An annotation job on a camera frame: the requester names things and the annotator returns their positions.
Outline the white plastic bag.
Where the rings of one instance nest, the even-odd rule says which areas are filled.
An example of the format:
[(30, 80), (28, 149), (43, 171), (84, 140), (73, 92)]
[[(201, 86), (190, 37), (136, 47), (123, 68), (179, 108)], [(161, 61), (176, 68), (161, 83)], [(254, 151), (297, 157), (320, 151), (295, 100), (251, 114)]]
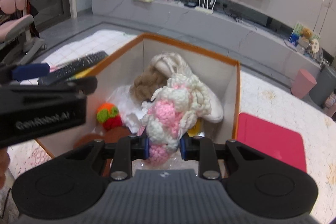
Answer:
[(136, 134), (141, 126), (140, 120), (146, 114), (147, 109), (131, 96), (130, 87), (131, 85), (124, 85), (116, 88), (107, 101), (117, 106), (123, 125), (131, 133)]

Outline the teddy bear plush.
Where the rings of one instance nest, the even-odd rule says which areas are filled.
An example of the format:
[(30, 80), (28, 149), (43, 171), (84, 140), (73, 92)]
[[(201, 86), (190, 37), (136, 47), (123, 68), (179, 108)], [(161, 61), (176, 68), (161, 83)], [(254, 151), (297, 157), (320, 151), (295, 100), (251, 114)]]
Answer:
[(307, 28), (307, 27), (303, 27), (301, 32), (300, 32), (300, 37), (302, 38), (302, 40), (304, 42), (309, 43), (311, 40), (311, 37), (313, 36), (313, 32), (311, 29)]

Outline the pink office chair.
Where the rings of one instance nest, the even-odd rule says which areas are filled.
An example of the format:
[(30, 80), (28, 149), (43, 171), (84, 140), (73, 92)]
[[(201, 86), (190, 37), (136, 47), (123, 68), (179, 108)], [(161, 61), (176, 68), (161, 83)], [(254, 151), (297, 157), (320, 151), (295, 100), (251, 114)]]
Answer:
[(29, 0), (1, 0), (1, 65), (25, 65), (46, 49), (30, 10)]

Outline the red transparent ball box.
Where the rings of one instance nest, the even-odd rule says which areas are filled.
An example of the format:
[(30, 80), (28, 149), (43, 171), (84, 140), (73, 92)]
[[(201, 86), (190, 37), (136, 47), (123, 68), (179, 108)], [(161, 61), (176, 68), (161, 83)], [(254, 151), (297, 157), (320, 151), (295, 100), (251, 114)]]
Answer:
[(307, 171), (303, 139), (295, 131), (240, 113), (237, 140), (297, 169)]

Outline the orange crochet ball toy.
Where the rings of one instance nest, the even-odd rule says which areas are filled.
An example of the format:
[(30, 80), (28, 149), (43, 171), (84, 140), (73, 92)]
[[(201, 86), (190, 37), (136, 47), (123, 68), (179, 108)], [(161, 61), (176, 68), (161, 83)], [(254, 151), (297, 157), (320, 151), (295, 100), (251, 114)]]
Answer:
[(96, 110), (96, 120), (102, 125), (105, 131), (123, 126), (117, 106), (109, 102), (103, 103), (98, 107)]

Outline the white wifi router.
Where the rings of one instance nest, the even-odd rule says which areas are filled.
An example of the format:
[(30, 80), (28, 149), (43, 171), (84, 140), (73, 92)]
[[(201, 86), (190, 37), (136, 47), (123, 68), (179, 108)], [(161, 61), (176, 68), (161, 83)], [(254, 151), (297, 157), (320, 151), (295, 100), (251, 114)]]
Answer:
[(198, 0), (195, 10), (211, 15), (214, 12), (216, 3), (217, 0)]

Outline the black remote control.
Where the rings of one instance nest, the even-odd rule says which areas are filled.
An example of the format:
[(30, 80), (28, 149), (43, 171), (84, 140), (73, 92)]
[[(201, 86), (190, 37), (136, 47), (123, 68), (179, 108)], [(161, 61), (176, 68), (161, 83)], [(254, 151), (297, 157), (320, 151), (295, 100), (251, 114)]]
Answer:
[(76, 74), (97, 65), (107, 56), (108, 54), (105, 51), (85, 55), (84, 57), (71, 61), (69, 64), (56, 69), (44, 77), (40, 77), (38, 79), (38, 85), (53, 85), (68, 80)]

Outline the pink white knitted scarf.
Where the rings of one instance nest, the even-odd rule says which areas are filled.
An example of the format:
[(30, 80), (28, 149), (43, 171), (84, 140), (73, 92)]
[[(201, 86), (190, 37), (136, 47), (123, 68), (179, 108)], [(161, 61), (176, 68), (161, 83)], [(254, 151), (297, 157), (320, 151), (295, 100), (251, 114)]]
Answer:
[(179, 140), (193, 127), (197, 113), (191, 108), (191, 96), (186, 89), (172, 89), (166, 86), (157, 89), (151, 107), (140, 120), (138, 135), (149, 138), (151, 165), (162, 165), (175, 153)]

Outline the brown knitted yarn piece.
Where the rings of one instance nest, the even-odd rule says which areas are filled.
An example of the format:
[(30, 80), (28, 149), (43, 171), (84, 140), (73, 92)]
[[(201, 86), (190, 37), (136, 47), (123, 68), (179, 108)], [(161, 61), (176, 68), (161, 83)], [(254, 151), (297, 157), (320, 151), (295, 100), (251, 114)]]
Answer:
[(137, 102), (149, 101), (154, 92), (165, 86), (166, 83), (167, 77), (150, 65), (135, 78), (129, 90), (130, 95)]

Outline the white cloth shoe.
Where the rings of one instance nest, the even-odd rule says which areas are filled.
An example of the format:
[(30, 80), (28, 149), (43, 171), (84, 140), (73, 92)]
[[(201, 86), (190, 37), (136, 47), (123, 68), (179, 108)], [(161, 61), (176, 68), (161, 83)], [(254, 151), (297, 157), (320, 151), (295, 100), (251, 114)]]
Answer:
[(191, 70), (178, 53), (161, 53), (150, 61), (150, 65), (167, 77), (166, 87), (188, 90), (191, 108), (197, 116), (218, 123), (223, 120), (224, 111), (219, 98)]

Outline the yellow cleaning cloth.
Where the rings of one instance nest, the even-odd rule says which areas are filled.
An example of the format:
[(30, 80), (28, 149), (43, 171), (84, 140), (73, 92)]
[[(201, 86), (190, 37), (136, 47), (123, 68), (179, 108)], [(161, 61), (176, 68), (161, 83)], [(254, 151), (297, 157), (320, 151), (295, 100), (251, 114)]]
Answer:
[(189, 128), (187, 133), (190, 137), (200, 135), (203, 132), (203, 120), (201, 118), (197, 119), (193, 127)]

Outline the grey trash bin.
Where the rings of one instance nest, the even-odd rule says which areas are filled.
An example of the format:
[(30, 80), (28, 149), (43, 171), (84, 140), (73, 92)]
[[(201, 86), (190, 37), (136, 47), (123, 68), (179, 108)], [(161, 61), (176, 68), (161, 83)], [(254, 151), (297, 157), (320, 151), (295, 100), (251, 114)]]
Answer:
[(311, 100), (322, 106), (336, 87), (336, 71), (334, 67), (324, 66), (317, 78), (316, 85), (309, 92)]

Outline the pink space heater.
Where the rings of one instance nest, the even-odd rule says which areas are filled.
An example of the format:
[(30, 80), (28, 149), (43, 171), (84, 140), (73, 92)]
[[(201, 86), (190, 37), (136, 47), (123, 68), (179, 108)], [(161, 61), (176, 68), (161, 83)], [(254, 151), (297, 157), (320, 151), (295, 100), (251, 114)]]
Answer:
[(335, 114), (335, 93), (332, 92), (323, 105), (323, 111), (328, 117)]

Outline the white marble TV console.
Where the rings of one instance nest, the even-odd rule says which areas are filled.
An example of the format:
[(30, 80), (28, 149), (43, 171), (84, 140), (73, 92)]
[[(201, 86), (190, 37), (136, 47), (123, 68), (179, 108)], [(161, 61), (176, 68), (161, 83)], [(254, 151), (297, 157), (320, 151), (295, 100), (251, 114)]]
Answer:
[(318, 64), (288, 47), (284, 39), (220, 13), (205, 14), (162, 0), (92, 0), (92, 12), (116, 24), (221, 52), (283, 83), (293, 80), (300, 69), (313, 77), (320, 73)]

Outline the orange cardboard storage box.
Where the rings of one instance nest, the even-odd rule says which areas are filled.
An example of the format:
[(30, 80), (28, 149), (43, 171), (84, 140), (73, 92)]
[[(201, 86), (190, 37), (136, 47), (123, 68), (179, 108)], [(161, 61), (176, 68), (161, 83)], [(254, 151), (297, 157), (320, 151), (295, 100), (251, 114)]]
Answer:
[(184, 132), (223, 144), (236, 137), (240, 64), (219, 53), (142, 34), (118, 47), (90, 72), (96, 91), (88, 97), (84, 125), (38, 140), (57, 157), (96, 138), (115, 142), (128, 133), (149, 134), (150, 157), (134, 169), (182, 165)]

